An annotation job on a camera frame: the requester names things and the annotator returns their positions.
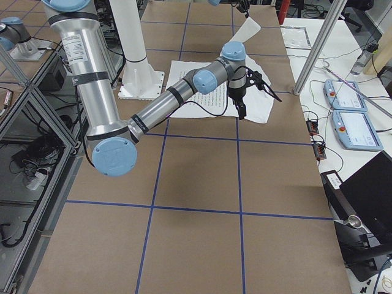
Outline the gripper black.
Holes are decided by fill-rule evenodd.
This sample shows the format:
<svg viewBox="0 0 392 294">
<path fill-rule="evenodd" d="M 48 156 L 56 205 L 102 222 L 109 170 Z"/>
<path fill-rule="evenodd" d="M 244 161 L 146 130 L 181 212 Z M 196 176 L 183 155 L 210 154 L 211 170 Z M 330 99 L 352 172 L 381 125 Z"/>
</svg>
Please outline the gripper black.
<svg viewBox="0 0 392 294">
<path fill-rule="evenodd" d="M 248 0 L 238 0 L 237 9 L 240 12 L 248 12 L 250 8 L 250 2 Z"/>
<path fill-rule="evenodd" d="M 240 88 L 229 87 L 229 97 L 233 100 L 235 108 L 238 112 L 238 119 L 242 120 L 246 117 L 246 105 L 243 102 L 243 98 L 246 95 L 246 87 Z"/>
</svg>

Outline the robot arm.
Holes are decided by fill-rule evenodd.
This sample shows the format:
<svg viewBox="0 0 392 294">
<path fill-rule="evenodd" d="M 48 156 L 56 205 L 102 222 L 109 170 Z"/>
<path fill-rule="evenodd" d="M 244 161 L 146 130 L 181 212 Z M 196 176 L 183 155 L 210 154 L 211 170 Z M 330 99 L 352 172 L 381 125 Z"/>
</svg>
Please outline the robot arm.
<svg viewBox="0 0 392 294">
<path fill-rule="evenodd" d="M 212 6 L 218 6 L 220 3 L 229 3 L 238 11 L 249 17 L 250 1 L 208 1 Z M 11 18 L 1 20 L 1 46 L 10 51 L 15 48 L 18 43 L 24 43 L 31 40 L 31 35 L 25 29 L 23 22 L 19 18 Z"/>
<path fill-rule="evenodd" d="M 191 70 L 173 86 L 162 90 L 164 73 L 149 64 L 140 16 L 135 1 L 111 1 L 126 64 L 121 90 L 126 98 L 148 99 L 149 104 L 127 121 L 119 117 L 108 59 L 98 40 L 100 23 L 92 1 L 45 1 L 51 28 L 62 40 L 72 70 L 72 81 L 81 96 L 89 122 L 87 139 L 92 164 L 106 176 L 122 176 L 134 168 L 140 137 L 165 120 L 196 93 L 208 94 L 226 83 L 242 88 L 246 80 L 246 50 L 233 37 L 221 54 L 205 67 Z"/>
</svg>

